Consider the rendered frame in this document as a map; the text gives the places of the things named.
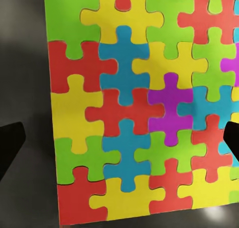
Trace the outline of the jigsaw puzzle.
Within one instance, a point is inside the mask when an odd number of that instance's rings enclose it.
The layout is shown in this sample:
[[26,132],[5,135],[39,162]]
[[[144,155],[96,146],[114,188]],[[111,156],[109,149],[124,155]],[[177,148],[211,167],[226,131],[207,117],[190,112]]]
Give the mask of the jigsaw puzzle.
[[59,224],[239,203],[239,0],[44,0]]

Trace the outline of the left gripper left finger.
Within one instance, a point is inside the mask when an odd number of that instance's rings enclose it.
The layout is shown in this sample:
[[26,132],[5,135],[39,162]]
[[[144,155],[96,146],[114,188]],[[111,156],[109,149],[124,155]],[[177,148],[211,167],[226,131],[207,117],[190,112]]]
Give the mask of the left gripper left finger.
[[0,127],[0,181],[26,140],[22,122]]

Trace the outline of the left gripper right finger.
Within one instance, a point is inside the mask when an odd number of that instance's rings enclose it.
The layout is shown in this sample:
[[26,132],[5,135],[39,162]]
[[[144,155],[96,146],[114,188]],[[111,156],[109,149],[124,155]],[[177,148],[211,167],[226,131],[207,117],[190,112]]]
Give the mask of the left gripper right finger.
[[223,139],[239,162],[239,123],[228,121]]

